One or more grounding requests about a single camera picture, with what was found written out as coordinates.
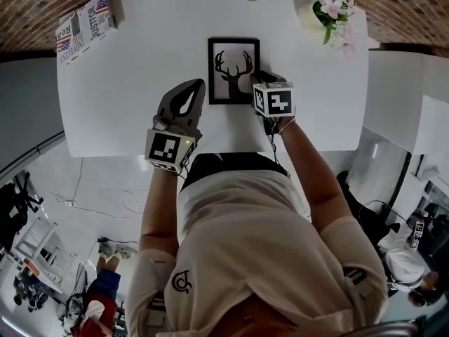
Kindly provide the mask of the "person's right forearm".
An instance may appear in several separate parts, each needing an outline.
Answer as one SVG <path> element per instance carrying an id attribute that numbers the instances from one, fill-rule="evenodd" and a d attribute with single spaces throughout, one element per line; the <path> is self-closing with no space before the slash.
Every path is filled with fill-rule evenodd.
<path id="1" fill-rule="evenodd" d="M 340 184 L 295 119 L 282 118 L 278 129 L 309 204 L 311 221 L 317 231 L 323 231 L 338 218 L 350 216 L 351 212 Z"/>

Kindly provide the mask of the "white frame table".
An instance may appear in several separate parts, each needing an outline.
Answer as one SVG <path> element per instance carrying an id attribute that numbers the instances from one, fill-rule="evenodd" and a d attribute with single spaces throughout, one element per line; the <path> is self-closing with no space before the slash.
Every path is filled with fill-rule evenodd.
<path id="1" fill-rule="evenodd" d="M 0 230 L 0 288 L 24 268 L 59 294 L 68 294 L 76 279 L 79 257 L 63 238 L 57 223 L 37 218 L 12 239 L 7 248 L 6 231 Z"/>

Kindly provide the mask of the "white pot with pink flowers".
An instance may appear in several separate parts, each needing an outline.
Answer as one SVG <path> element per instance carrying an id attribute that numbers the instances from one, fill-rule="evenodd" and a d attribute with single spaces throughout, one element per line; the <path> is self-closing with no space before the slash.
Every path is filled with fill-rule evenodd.
<path id="1" fill-rule="evenodd" d="M 344 55 L 356 52 L 356 30 L 351 17 L 356 12 L 356 0 L 308 0 L 297 10 L 305 32 Z"/>

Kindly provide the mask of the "printed white book box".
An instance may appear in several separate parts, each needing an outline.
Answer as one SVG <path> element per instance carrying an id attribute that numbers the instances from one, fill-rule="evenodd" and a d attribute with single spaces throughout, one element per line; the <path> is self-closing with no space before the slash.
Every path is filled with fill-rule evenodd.
<path id="1" fill-rule="evenodd" d="M 121 0 L 90 0 L 60 18 L 55 30 L 59 66 L 69 65 L 109 35 L 124 19 Z"/>

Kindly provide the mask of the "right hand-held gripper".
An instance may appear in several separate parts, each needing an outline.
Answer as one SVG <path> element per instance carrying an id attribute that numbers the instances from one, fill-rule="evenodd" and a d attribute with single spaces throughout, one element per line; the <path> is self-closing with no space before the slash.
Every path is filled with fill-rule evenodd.
<path id="1" fill-rule="evenodd" d="M 279 120 L 295 116 L 293 83 L 278 74 L 263 70 L 252 73 L 250 82 L 253 86 L 252 107 L 262 122 L 265 134 L 278 134 Z"/>

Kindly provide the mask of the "framed deer silhouette picture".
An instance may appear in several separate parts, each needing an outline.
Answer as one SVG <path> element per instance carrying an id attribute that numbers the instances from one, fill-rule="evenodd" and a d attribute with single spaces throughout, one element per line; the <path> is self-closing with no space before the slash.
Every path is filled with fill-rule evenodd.
<path id="1" fill-rule="evenodd" d="M 208 39 L 208 100 L 211 105 L 249 105 L 250 77 L 260 71 L 260 41 L 250 38 Z"/>

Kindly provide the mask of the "black office chair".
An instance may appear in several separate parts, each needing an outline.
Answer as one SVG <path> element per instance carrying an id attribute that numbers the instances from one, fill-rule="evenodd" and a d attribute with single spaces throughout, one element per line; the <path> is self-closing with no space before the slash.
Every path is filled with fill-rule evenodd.
<path id="1" fill-rule="evenodd" d="M 23 183 L 18 175 L 13 183 L 0 188 L 0 248 L 10 251 L 13 240 L 28 222 L 28 211 L 38 211 L 42 197 L 32 197 L 28 191 L 30 173 L 23 175 Z"/>

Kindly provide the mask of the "white desk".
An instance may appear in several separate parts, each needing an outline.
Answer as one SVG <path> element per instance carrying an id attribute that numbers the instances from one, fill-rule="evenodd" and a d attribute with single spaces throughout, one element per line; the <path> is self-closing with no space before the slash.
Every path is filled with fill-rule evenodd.
<path id="1" fill-rule="evenodd" d="M 118 30 L 58 66 L 62 121 L 73 157 L 141 155 L 163 95 L 208 78 L 208 39 L 260 41 L 260 62 L 295 87 L 297 123 L 320 151 L 358 147 L 368 87 L 364 11 L 351 17 L 356 52 L 311 38 L 307 0 L 121 0 Z"/>

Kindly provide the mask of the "person's beige shirt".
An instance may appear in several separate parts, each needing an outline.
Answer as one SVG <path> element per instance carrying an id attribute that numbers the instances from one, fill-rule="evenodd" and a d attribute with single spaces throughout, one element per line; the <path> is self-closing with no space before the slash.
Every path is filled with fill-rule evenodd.
<path id="1" fill-rule="evenodd" d="M 384 269 L 357 220 L 339 213 L 318 231 L 280 173 L 207 176 L 178 204 L 176 256 L 138 257 L 126 299 L 130 337 L 207 337 L 254 296 L 306 329 L 348 332 L 384 314 Z"/>

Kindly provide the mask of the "person's black trousers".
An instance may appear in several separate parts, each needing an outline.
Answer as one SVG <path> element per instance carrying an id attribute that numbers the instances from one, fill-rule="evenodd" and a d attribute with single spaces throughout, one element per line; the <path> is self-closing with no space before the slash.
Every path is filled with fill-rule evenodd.
<path id="1" fill-rule="evenodd" d="M 257 152 L 198 154 L 193 160 L 181 190 L 196 181 L 225 171 L 275 171 L 288 176 L 281 165 Z"/>

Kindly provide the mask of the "person's left forearm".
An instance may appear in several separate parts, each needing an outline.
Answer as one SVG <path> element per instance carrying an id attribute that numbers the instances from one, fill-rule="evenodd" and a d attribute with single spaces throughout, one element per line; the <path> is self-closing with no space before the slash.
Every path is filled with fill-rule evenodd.
<path id="1" fill-rule="evenodd" d="M 177 175 L 155 168 L 142 214 L 139 250 L 156 249 L 176 256 Z"/>

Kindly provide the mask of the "white cabinet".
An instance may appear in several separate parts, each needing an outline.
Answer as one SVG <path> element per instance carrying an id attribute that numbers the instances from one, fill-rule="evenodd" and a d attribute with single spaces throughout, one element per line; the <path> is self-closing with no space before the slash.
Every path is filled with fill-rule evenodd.
<path id="1" fill-rule="evenodd" d="M 363 127 L 411 154 L 449 151 L 449 58 L 370 51 Z"/>

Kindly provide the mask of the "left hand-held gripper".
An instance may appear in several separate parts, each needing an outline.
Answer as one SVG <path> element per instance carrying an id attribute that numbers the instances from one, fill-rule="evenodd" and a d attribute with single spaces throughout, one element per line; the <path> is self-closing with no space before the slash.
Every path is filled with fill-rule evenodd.
<path id="1" fill-rule="evenodd" d="M 202 137 L 198 125 L 205 94 L 205 81 L 192 79 L 162 97 L 145 145 L 145 160 L 153 167 L 182 173 Z"/>

